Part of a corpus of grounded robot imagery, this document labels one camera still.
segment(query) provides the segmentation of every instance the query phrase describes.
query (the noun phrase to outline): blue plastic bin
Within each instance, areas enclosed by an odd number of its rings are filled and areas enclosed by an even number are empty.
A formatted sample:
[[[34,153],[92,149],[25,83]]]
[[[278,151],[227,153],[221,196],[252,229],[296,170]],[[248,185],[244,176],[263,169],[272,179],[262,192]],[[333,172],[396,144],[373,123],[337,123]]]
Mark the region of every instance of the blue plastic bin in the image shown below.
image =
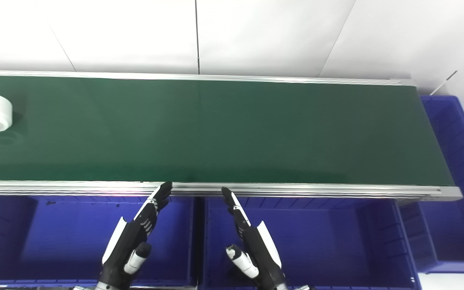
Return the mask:
[[[464,112],[457,97],[422,97],[452,177],[464,195]],[[401,208],[420,272],[464,273],[464,198]]]
[[[0,196],[0,285],[94,286],[118,219],[144,197]],[[195,285],[193,198],[175,198],[148,238],[153,250],[134,286]]]
[[[319,290],[418,290],[394,200],[239,198],[252,225],[264,220],[288,286]],[[225,248],[242,247],[222,198],[207,198],[201,287],[253,290]]]

